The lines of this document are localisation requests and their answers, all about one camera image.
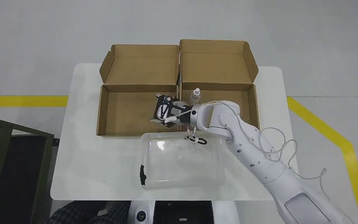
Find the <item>transparent plastic bin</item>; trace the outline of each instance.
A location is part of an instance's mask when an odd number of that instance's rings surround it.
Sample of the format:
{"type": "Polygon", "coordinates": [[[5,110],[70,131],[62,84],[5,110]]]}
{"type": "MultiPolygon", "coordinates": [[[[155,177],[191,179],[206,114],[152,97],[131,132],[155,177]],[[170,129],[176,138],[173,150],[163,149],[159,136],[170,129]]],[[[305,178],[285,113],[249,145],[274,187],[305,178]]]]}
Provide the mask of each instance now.
{"type": "Polygon", "coordinates": [[[183,186],[220,186],[224,169],[219,150],[225,142],[205,132],[196,136],[207,140],[199,144],[184,139],[186,132],[146,133],[142,135],[144,189],[183,186]]]}

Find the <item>black panel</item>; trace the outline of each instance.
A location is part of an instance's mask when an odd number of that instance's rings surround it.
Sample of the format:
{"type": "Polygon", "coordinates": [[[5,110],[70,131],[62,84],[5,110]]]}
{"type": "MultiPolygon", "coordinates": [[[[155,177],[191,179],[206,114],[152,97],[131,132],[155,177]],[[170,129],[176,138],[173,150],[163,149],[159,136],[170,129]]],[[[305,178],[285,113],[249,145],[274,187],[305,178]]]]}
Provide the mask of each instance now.
{"type": "Polygon", "coordinates": [[[46,138],[11,137],[0,174],[0,223],[29,223],[46,138]]]}
{"type": "Polygon", "coordinates": [[[211,201],[156,201],[154,224],[214,224],[211,201]]]}

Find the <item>bottle cap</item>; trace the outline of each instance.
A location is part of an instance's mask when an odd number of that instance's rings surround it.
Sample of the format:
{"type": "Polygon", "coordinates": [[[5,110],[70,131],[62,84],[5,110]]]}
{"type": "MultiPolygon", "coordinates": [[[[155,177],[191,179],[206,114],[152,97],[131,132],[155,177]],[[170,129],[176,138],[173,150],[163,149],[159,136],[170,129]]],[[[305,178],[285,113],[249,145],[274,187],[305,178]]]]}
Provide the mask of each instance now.
{"type": "Polygon", "coordinates": [[[199,96],[199,95],[200,95],[200,89],[199,89],[199,88],[194,89],[194,95],[195,95],[195,96],[199,96]]]}

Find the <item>plaid clothing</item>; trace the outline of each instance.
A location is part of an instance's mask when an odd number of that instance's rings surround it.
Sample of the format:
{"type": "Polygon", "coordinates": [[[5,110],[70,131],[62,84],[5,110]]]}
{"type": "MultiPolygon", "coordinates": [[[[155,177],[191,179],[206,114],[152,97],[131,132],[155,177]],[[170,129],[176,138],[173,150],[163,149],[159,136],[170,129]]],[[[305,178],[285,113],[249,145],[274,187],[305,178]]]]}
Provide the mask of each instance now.
{"type": "Polygon", "coordinates": [[[117,201],[107,214],[97,216],[98,212],[104,208],[93,206],[96,202],[74,201],[65,207],[58,209],[45,223],[46,224],[126,224],[130,201],[117,201]]]}

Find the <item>cardboard box lid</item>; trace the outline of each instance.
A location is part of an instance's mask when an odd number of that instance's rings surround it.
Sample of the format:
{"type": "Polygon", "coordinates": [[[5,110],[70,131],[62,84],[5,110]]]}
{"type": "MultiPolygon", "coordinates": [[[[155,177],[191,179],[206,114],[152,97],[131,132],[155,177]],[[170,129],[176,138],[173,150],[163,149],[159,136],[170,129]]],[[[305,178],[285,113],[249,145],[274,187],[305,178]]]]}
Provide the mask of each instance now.
{"type": "Polygon", "coordinates": [[[181,40],[183,83],[253,83],[258,67],[246,41],[181,40]]]}
{"type": "Polygon", "coordinates": [[[100,68],[106,85],[175,85],[178,45],[112,45],[100,68]]]}

